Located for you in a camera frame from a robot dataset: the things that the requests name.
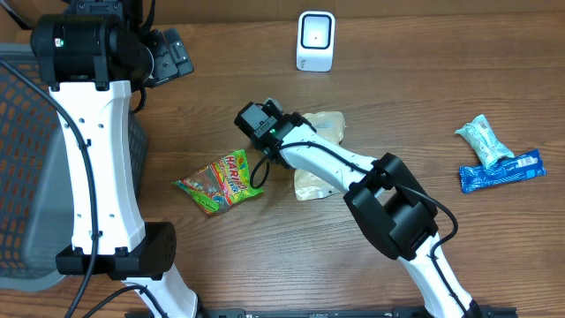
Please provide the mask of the Haribo gummy worms bag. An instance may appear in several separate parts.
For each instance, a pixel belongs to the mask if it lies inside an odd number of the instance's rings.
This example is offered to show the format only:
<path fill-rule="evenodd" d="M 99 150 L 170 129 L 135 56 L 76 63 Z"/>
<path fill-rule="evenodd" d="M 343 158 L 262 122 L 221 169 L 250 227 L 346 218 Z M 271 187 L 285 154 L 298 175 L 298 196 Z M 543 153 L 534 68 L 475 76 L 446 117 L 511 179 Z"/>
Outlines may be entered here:
<path fill-rule="evenodd" d="M 173 185 L 188 193 L 208 215 L 217 216 L 263 193 L 252 188 L 251 172 L 243 149 L 235 150 Z"/>

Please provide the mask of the blue snack bar wrapper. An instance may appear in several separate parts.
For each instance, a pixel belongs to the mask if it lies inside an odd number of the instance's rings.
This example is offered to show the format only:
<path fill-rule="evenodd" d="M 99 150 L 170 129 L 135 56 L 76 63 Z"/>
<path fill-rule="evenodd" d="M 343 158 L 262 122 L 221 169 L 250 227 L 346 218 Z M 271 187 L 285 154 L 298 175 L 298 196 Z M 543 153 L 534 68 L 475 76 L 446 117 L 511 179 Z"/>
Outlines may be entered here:
<path fill-rule="evenodd" d="M 489 169 L 482 165 L 461 166 L 459 177 L 462 193 L 472 193 L 502 184 L 525 181 L 546 175 L 546 168 L 538 149 L 515 158 L 501 160 Z"/>

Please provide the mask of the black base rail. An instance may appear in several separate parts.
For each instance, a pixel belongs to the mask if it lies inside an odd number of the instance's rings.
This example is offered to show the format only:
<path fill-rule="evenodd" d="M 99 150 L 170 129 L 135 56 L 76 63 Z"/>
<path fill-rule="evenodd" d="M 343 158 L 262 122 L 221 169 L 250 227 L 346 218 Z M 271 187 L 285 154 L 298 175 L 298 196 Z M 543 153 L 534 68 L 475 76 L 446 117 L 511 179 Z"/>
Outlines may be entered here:
<path fill-rule="evenodd" d="M 125 318 L 154 317 L 148 311 L 130 312 Z M 423 307 L 397 307 L 389 310 L 339 310 L 339 311 L 245 311 L 243 309 L 204 310 L 209 318 L 425 318 L 432 317 Z M 515 308 L 481 307 L 481 316 L 485 318 L 517 318 Z"/>

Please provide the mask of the grey plastic mesh basket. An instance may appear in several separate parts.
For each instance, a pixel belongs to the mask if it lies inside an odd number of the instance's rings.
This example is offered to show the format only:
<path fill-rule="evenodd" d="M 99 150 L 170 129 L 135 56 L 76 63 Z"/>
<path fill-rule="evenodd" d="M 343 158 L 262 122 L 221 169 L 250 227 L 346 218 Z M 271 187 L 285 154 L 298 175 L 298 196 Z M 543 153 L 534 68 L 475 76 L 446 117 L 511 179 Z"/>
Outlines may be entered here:
<path fill-rule="evenodd" d="M 1 56 L 1 285 L 38 292 L 60 281 L 61 251 L 91 246 L 93 225 L 100 257 L 144 239 L 136 190 L 147 137 L 129 111 L 128 82 L 106 91 L 91 82 L 63 84 L 54 98 L 88 145 L 96 189 L 89 200 L 74 133 L 44 99 L 31 48 L 5 43 Z"/>

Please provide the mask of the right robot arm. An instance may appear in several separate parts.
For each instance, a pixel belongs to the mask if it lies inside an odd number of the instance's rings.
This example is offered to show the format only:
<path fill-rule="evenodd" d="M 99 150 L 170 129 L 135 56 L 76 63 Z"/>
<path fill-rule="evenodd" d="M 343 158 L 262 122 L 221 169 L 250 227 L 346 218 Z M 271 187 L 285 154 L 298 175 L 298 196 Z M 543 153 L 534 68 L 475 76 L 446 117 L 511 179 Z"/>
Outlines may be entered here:
<path fill-rule="evenodd" d="M 278 102 L 249 102 L 235 125 L 263 153 L 260 164 L 279 163 L 312 173 L 343 194 L 367 241 L 404 265 L 432 317 L 480 317 L 476 300 L 459 284 L 441 250 L 458 230 L 441 236 L 434 218 L 446 207 L 431 198 L 397 156 L 359 155 L 319 136 L 297 112 Z"/>

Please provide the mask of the white barcode scanner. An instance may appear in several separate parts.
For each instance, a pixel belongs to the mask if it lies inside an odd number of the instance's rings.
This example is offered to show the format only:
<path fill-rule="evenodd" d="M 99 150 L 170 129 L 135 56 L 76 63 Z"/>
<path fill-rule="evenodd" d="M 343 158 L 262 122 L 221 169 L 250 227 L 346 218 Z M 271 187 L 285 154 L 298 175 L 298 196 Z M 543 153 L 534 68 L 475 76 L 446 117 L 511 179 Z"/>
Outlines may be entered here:
<path fill-rule="evenodd" d="M 302 72 L 329 72 L 333 65 L 335 16 L 304 11 L 298 18 L 296 67 Z"/>

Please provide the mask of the light teal snack packet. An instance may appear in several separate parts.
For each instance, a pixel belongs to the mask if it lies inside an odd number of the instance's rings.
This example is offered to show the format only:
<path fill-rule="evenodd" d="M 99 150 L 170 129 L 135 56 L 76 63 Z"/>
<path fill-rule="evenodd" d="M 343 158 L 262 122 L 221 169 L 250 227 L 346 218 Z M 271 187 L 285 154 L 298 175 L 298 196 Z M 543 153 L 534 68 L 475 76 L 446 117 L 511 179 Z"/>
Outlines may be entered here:
<path fill-rule="evenodd" d="M 490 169 L 501 159 L 514 158 L 514 153 L 500 142 L 493 132 L 486 116 L 480 114 L 470 123 L 455 131 L 473 149 L 486 169 Z"/>

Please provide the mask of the beige paper pouch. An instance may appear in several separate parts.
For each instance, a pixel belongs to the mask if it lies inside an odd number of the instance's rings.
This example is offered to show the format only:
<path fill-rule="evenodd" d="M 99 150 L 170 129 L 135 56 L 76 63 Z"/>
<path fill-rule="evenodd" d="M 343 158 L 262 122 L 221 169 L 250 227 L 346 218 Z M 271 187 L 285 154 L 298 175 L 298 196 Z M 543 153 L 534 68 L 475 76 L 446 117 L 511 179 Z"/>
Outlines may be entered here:
<path fill-rule="evenodd" d="M 322 111 L 303 115 L 324 140 L 339 145 L 346 128 L 344 115 L 340 111 Z M 329 183 L 305 170 L 296 170 L 294 189 L 298 201 L 324 199 L 339 191 Z"/>

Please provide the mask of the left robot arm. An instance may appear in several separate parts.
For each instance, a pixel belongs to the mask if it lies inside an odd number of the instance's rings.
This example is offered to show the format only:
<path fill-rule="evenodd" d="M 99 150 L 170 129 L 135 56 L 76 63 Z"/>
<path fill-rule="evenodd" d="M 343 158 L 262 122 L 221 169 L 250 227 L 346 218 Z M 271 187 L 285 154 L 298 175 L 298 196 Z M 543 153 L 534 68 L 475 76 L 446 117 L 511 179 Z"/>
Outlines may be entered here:
<path fill-rule="evenodd" d="M 41 16 L 31 35 L 72 184 L 72 241 L 56 268 L 84 280 L 117 280 L 155 317 L 194 317 L 200 303 L 175 266 L 174 226 L 146 222 L 139 212 L 128 132 L 134 92 L 193 68 L 177 32 L 153 29 L 154 12 L 142 6 L 73 1 L 66 12 Z"/>

